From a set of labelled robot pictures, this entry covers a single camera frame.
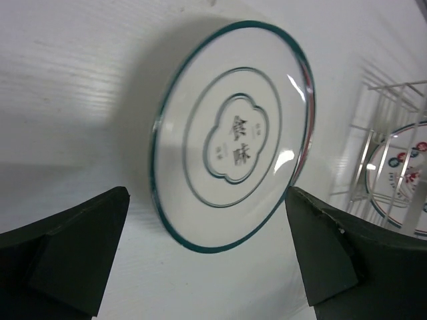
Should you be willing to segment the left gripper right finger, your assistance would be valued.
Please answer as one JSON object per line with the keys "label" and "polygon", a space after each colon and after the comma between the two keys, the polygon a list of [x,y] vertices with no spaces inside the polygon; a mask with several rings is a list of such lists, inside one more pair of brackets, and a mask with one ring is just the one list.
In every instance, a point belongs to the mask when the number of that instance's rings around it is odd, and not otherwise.
{"label": "left gripper right finger", "polygon": [[317,319],[425,319],[426,242],[341,211],[299,187],[286,212]]}

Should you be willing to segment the white plate green flower outline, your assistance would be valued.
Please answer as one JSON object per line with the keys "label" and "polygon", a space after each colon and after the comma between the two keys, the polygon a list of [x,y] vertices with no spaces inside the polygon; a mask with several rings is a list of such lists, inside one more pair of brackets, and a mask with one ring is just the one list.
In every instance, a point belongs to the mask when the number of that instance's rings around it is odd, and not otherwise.
{"label": "white plate green flower outline", "polygon": [[153,124],[150,189],[166,231],[204,254],[248,240],[298,180],[315,119],[312,70],[289,33],[246,20],[200,41]]}

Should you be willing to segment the white plate red characters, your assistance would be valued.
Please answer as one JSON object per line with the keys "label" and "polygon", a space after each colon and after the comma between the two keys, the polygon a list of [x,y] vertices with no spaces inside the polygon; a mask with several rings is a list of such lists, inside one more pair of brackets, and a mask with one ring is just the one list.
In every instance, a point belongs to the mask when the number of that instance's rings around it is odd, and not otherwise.
{"label": "white plate red characters", "polygon": [[368,158],[366,191],[376,214],[401,228],[426,160],[426,122],[381,138]]}

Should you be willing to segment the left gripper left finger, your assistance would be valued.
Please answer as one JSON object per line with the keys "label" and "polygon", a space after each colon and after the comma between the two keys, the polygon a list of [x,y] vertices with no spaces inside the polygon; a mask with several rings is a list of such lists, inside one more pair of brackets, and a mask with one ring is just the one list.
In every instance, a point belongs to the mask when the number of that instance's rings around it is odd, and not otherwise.
{"label": "left gripper left finger", "polygon": [[1,234],[2,319],[99,313],[129,208],[125,187]]}

